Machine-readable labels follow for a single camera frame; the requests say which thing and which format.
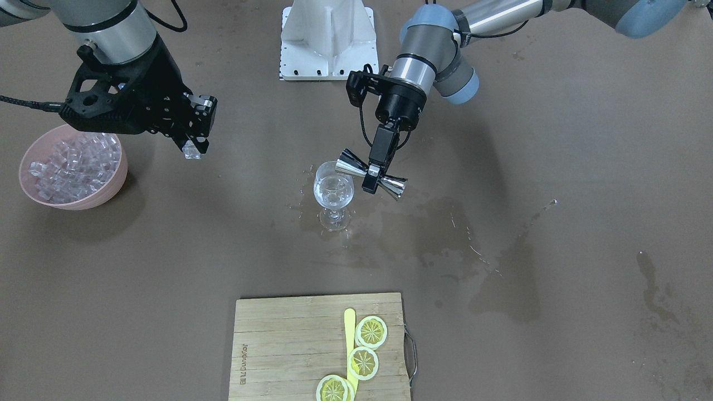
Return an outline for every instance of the white plastic base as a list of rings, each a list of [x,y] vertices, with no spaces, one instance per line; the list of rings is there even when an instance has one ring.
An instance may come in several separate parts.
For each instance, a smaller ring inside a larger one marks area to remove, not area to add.
[[[282,11],[280,79],[346,80],[364,64],[379,69],[374,11],[361,0],[295,0]]]

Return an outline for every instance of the glass base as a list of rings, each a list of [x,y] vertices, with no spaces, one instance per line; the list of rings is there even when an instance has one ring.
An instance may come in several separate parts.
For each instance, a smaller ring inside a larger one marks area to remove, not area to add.
[[[352,219],[349,209],[341,208],[339,210],[322,209],[319,212],[319,222],[322,227],[328,231],[339,231],[347,228],[349,221]]]

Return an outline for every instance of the metal jigger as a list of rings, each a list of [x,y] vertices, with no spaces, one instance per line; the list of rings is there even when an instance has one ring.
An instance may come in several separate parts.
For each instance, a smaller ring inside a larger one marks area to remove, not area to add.
[[[344,149],[339,155],[335,170],[340,173],[351,174],[356,177],[365,177],[369,172],[369,166],[361,161],[357,155],[349,149]],[[384,189],[392,198],[399,200],[406,189],[406,178],[383,176],[379,178],[379,186]]]

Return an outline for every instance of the blue joint cap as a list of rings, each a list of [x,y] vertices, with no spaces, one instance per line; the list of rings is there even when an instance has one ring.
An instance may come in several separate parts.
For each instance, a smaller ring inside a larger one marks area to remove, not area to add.
[[[638,39],[661,29],[686,5],[687,0],[639,0],[617,22],[622,35]]]
[[[478,88],[480,88],[480,86],[481,80],[478,79],[478,74],[476,73],[476,70],[473,69],[473,76],[468,81],[468,83],[463,86],[463,88],[461,88],[454,94],[450,96],[444,96],[443,98],[452,104],[463,104],[471,100],[473,96],[476,95],[476,92],[478,91]]]
[[[414,25],[434,25],[442,26],[446,29],[455,30],[458,28],[456,17],[451,10],[440,4],[424,4],[420,6],[414,16],[409,19],[401,28],[399,38],[404,42],[406,31]]]

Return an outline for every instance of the bowl of ice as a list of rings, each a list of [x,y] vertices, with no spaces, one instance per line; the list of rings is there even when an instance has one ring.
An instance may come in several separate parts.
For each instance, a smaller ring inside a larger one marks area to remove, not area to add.
[[[84,210],[116,195],[126,172],[126,155],[115,134],[63,125],[42,135],[25,152],[20,186],[37,203]]]

